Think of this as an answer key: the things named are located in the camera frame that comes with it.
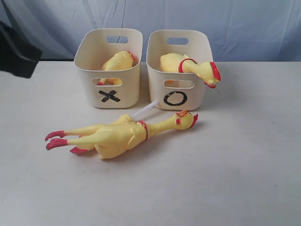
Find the white table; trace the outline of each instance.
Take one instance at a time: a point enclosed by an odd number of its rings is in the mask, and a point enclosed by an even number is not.
[[[187,131],[153,137],[116,159],[46,151],[61,129],[110,123],[129,109],[88,105],[72,62],[41,62],[31,79],[0,74],[1,226],[299,226],[301,64],[217,63]],[[173,112],[153,108],[141,120]]]

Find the yellow rubber chicken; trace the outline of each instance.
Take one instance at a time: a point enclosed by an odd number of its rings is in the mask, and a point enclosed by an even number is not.
[[[116,53],[112,58],[105,62],[102,66],[103,71],[121,71],[133,67],[135,58],[129,51],[121,51]],[[97,86],[102,86],[105,81],[113,83],[113,85],[121,85],[121,79],[100,79]]]
[[[204,62],[200,65],[187,55],[169,53],[160,58],[160,67],[163,72],[194,73],[200,77],[207,86],[215,88],[221,81],[221,75],[214,62]]]
[[[136,147],[148,138],[170,129],[185,130],[194,126],[198,115],[192,115],[187,110],[175,113],[169,119],[156,124],[146,124],[143,121],[131,122],[128,115],[123,115],[123,124],[96,125],[81,129],[57,131],[47,135],[45,140],[54,136],[84,135],[76,139],[52,139],[46,149],[66,145],[90,145],[94,146],[99,153],[100,159],[115,158],[127,150]]]

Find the x symbol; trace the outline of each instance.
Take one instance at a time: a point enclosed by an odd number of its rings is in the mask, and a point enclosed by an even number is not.
[[[111,90],[109,93],[106,93],[106,92],[103,92],[102,90],[100,90],[98,93],[104,95],[105,97],[102,99],[102,102],[106,102],[108,101],[109,99],[112,99],[116,102],[119,102],[120,99],[118,97],[115,97],[114,95],[117,93],[116,91],[114,90]]]

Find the white backdrop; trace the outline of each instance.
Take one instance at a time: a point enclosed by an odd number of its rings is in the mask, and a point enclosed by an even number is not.
[[[126,27],[143,33],[143,60],[159,29],[205,33],[215,61],[301,60],[301,0],[4,1],[44,57],[74,58],[88,31]]]

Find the black cloth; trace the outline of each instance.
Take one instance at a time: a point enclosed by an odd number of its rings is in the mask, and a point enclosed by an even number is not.
[[[29,79],[42,53],[24,41],[13,28],[0,21],[0,71]]]

